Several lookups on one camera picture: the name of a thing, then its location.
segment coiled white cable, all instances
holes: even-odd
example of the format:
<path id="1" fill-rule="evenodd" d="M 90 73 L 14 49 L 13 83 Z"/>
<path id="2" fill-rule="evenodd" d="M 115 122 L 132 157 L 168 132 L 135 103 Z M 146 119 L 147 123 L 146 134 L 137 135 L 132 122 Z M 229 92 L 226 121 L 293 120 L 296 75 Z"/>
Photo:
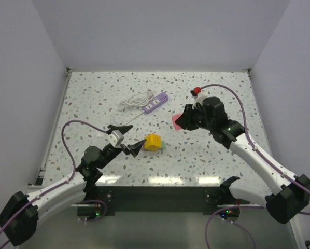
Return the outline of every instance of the coiled white cable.
<path id="1" fill-rule="evenodd" d="M 118 109 L 115 110 L 114 112 L 114 123 L 118 126 L 121 126 L 123 122 L 116 122 L 116 113 L 117 112 L 123 112 L 126 109 L 138 109 L 140 107 L 146 106 L 149 104 L 149 101 L 151 101 L 154 98 L 154 93 L 152 90 L 148 89 L 147 92 L 141 92 L 138 93 L 132 97 L 130 97 L 128 100 L 123 100 L 119 103 L 118 105 Z M 135 116 L 134 118 L 132 118 L 129 122 L 123 124 L 123 126 L 128 125 L 130 122 L 132 122 L 134 119 L 136 119 L 137 117 L 139 117 L 140 115 L 144 114 L 145 112 L 142 110 L 142 112 L 140 114 L 138 114 L 137 116 Z"/>

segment white speckled tabletop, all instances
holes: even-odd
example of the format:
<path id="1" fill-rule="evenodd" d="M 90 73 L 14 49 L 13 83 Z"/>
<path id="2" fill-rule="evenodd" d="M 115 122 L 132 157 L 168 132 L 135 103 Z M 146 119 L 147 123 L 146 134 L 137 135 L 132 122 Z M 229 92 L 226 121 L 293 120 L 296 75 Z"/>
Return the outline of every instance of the white speckled tabletop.
<path id="1" fill-rule="evenodd" d="M 193 103 L 190 90 L 209 83 L 224 84 L 241 97 L 247 113 L 250 134 L 269 151 L 250 80 L 246 72 L 73 72 L 46 161 L 43 185 L 50 185 L 71 172 L 72 163 L 65 151 L 60 132 L 69 120 L 85 120 L 102 129 L 113 124 L 113 114 L 120 100 L 151 89 L 155 95 L 165 91 L 169 100 L 149 115 L 143 114 L 131 124 L 134 128 L 124 142 L 133 144 L 149 133 L 161 136 L 166 149 L 142 150 L 137 158 L 121 153 L 106 166 L 99 185 L 113 186 L 218 186 L 231 176 L 239 176 L 242 185 L 267 192 L 261 178 L 238 156 L 232 156 L 216 143 L 206 130 L 175 131 L 171 117 Z M 242 123 L 242 113 L 235 97 L 225 89 L 208 88 L 225 104 L 231 119 Z M 117 116 L 127 122 L 140 113 L 126 111 Z M 80 124 L 65 131 L 67 144 L 77 165 L 89 145 L 103 148 L 106 135 Z"/>

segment purple power strip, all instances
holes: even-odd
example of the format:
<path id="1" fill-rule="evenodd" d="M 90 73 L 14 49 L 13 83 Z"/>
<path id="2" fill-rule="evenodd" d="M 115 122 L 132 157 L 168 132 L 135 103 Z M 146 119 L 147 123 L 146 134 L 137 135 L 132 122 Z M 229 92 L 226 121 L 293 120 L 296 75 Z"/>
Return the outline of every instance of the purple power strip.
<path id="1" fill-rule="evenodd" d="M 154 99 L 149 101 L 149 104 L 143 107 L 143 110 L 146 114 L 150 114 L 153 110 L 163 105 L 166 101 L 168 101 L 169 97 L 165 92 L 161 92 Z"/>

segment yellow box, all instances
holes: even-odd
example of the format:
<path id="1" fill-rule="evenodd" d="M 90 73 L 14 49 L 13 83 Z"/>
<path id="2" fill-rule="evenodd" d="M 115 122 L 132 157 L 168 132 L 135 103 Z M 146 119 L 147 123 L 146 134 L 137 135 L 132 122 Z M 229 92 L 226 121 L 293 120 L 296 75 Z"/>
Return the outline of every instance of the yellow box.
<path id="1" fill-rule="evenodd" d="M 161 137 L 155 134 L 149 134 L 145 137 L 147 140 L 144 144 L 146 150 L 155 151 L 161 148 L 162 142 Z"/>

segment power strip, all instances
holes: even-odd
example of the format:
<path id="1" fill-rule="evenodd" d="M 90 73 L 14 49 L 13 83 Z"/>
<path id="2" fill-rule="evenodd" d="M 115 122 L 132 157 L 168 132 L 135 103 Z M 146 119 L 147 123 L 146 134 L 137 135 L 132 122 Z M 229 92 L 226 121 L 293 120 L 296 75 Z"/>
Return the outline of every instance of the power strip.
<path id="1" fill-rule="evenodd" d="M 169 100 L 168 95 L 166 95 L 165 92 L 161 92 L 154 99 L 149 101 L 149 104 L 144 106 L 143 110 L 145 111 L 145 114 L 150 114 L 153 110 L 157 109 L 168 100 Z"/>

